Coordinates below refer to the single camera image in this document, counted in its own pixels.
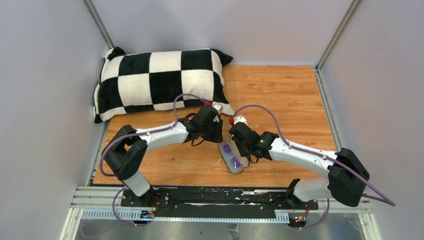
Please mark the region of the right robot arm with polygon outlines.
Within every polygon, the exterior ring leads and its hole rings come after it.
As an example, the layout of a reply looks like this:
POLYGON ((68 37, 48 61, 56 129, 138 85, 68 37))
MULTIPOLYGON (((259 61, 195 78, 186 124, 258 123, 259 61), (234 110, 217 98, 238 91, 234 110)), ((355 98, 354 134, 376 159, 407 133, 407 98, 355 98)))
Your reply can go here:
POLYGON ((366 188, 369 172, 348 148, 340 151, 319 150, 292 141, 276 133, 256 133, 246 123, 237 122, 229 129, 230 138, 242 157, 288 162, 319 174, 320 178, 294 179, 285 195, 286 204, 298 209, 314 199, 334 198, 348 207, 357 207, 366 188))

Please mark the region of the pink transparent sunglasses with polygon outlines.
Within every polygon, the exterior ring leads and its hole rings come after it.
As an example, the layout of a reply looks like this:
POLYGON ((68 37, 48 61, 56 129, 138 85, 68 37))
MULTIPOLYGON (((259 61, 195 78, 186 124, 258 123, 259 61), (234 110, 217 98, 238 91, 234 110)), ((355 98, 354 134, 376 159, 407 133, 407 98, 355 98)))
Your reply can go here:
POLYGON ((218 146, 219 151, 232 174, 238 174, 244 168, 241 160, 234 153, 229 142, 221 142, 218 146))

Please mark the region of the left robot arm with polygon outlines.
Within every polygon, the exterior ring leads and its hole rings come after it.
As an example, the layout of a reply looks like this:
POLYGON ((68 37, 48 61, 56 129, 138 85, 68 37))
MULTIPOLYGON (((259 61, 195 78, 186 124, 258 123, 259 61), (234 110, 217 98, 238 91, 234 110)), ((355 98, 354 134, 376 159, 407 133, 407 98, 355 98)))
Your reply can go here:
POLYGON ((124 183, 134 194, 140 206, 149 206, 153 201, 151 185, 140 171, 145 154, 173 144, 191 143, 200 140, 212 143, 223 141, 223 120, 219 104, 205 104, 197 113, 178 118, 175 122, 150 129, 135 129, 123 126, 101 155, 114 177, 124 183))

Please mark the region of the black glasses case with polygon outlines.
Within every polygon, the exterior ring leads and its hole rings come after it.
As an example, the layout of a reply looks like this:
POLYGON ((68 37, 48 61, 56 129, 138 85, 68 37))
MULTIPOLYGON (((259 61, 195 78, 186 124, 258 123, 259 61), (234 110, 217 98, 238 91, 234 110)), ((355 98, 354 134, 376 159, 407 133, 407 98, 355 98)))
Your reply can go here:
POLYGON ((237 146, 232 140, 221 142, 218 145, 218 149, 232 174, 241 173, 243 169, 250 166, 248 158, 240 155, 237 146))

